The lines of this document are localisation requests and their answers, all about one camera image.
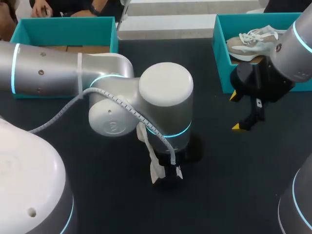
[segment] beige sneaker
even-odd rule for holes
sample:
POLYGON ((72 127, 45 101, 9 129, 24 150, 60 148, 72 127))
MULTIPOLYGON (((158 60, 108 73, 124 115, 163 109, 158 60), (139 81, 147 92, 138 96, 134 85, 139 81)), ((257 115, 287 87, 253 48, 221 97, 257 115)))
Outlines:
POLYGON ((251 61, 259 55, 269 56, 279 36, 285 32, 286 30, 276 30, 268 25, 231 38, 226 41, 226 46, 232 57, 241 61, 251 61))

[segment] silver robot arm segment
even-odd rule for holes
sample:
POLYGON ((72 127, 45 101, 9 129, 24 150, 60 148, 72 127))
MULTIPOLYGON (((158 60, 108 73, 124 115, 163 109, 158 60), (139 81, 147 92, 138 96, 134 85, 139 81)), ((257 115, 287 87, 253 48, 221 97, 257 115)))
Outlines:
POLYGON ((293 82, 312 77, 312 4, 278 41, 270 57, 276 70, 293 82))
MULTIPOLYGON (((119 54, 74 54, 3 41, 0 53, 0 90, 25 96, 73 97, 87 88, 99 88, 148 119, 176 152, 189 142, 193 79, 178 64, 155 64, 141 78, 134 78, 132 64, 119 54)), ((90 126, 101 135, 125 135, 139 122, 102 95, 92 93, 89 100, 90 126)), ((158 137, 150 129, 147 132, 153 148, 168 154, 158 137)))

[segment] person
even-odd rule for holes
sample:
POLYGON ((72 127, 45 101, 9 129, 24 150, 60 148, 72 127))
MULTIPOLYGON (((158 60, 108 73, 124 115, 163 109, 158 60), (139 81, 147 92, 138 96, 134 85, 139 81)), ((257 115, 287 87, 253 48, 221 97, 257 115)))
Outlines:
POLYGON ((264 13, 303 12, 312 0, 269 0, 264 13))
POLYGON ((10 41, 18 23, 15 14, 15 1, 0 2, 0 40, 10 41))
POLYGON ((71 17, 114 16, 119 22, 124 5, 120 0, 30 0, 32 17, 45 17, 45 12, 60 17, 61 12, 71 17))

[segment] white cable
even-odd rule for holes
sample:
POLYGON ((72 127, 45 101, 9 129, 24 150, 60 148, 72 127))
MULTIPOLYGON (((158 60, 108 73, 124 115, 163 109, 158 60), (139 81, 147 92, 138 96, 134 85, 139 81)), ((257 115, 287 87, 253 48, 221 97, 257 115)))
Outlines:
MULTIPOLYGON (((106 98, 114 101, 115 103, 117 103, 118 105, 120 105, 121 107, 123 107, 124 109, 126 109, 127 111, 129 111, 132 115, 134 115, 136 118, 138 118, 138 120, 142 123, 145 124, 146 127, 148 127, 163 143, 164 145, 168 148, 169 152, 170 152, 170 157, 171 157, 171 164, 175 165, 176 164, 176 154, 175 154, 175 150, 172 147, 172 145, 169 143, 169 141, 163 136, 163 134, 160 133, 160 131, 158 131, 156 129, 156 127, 154 125, 152 125, 150 123, 150 121, 148 121, 146 118, 144 118, 140 113, 138 113, 132 106, 130 106, 129 104, 124 103, 122 100, 118 99, 117 97, 113 96, 112 94, 99 89, 99 88, 88 88, 86 90, 83 91, 83 95, 86 94, 90 94, 90 93, 98 93, 101 94, 103 96, 105 96, 106 98)), ((80 98, 80 95, 76 96, 75 98, 73 98, 70 102, 68 102, 61 110, 60 112, 58 112, 52 119, 50 119, 48 122, 46 122, 45 124, 41 125, 40 127, 37 127, 31 131, 29 131, 30 133, 38 133, 40 131, 42 131, 43 129, 46 129, 47 127, 51 126, 53 123, 55 123, 76 101, 78 101, 80 98)))

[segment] glowing blue light ring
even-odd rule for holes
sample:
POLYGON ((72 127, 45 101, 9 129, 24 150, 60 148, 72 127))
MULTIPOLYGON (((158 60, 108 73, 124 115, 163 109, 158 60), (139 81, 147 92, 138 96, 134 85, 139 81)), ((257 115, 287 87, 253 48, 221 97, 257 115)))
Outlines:
POLYGON ((65 227, 63 228, 63 230, 60 232, 60 234, 63 234, 63 233, 65 232, 65 230, 67 229, 68 224, 70 223, 70 220, 72 219, 73 212, 74 212, 74 196, 73 196, 73 206, 72 206, 72 211, 70 212, 70 215, 69 215, 68 221, 67 221, 67 223, 66 223, 65 227))
POLYGON ((20 44, 17 43, 15 45, 14 53, 13 53, 13 61, 12 61, 12 70, 11 70, 11 89, 12 93, 15 94, 15 68, 16 68, 16 59, 18 57, 20 44))
POLYGON ((312 49, 301 39, 301 37, 297 33, 295 23, 296 22, 294 22, 293 25, 292 25, 294 34, 296 35, 298 41, 303 45, 303 47, 306 48, 310 53, 312 53, 312 49))
POLYGON ((308 223, 308 221, 305 219, 305 217, 303 216, 303 214, 301 213, 300 209, 299 209, 299 206, 297 204, 297 201, 296 201, 296 198, 294 196, 294 181, 296 180, 296 177, 297 177, 297 174, 295 175, 294 179, 293 179, 293 182, 292 182, 292 197, 293 197, 293 201, 294 201, 294 205, 296 206, 297 208, 297 211, 298 213, 300 214, 302 220, 306 223, 306 225, 312 230, 312 226, 310 225, 310 223, 308 223))
POLYGON ((90 88, 92 87, 92 85, 94 85, 95 82, 97 82, 98 80, 102 79, 102 78, 106 78, 106 77, 120 77, 120 78, 126 78, 122 75, 118 75, 118 74, 109 74, 109 75, 103 75, 100 76, 98 78, 96 78, 95 80, 92 81, 92 83, 90 84, 90 88))
MULTIPOLYGON (((190 128, 191 123, 192 123, 192 122, 190 122, 189 126, 187 126, 187 128, 184 129, 182 132, 180 132, 180 133, 178 133, 178 134, 175 134, 175 135, 164 136, 164 138, 173 138, 173 137, 177 137, 177 136, 179 136, 179 135, 182 135, 183 133, 185 133, 185 132, 190 128)), ((155 133, 153 133, 151 129, 149 129, 149 128, 146 128, 146 129, 147 129, 149 132, 151 132, 152 134, 155 135, 155 133)))

